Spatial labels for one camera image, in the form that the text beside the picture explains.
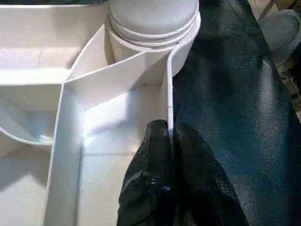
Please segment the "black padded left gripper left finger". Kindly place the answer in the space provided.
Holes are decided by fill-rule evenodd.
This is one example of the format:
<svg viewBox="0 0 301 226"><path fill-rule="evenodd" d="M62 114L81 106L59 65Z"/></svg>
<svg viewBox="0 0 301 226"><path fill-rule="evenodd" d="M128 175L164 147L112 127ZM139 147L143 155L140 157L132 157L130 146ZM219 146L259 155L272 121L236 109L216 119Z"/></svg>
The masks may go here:
<svg viewBox="0 0 301 226"><path fill-rule="evenodd" d="M165 120L151 121L119 195L118 226L174 223L174 161Z"/></svg>

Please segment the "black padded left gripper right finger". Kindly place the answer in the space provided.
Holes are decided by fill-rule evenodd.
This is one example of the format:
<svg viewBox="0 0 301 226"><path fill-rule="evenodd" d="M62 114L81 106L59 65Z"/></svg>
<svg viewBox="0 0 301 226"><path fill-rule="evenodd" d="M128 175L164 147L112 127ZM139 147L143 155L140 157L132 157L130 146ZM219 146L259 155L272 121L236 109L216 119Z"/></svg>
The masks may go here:
<svg viewBox="0 0 301 226"><path fill-rule="evenodd" d="M178 226L246 226L235 189L202 136L189 124L174 125Z"/></svg>

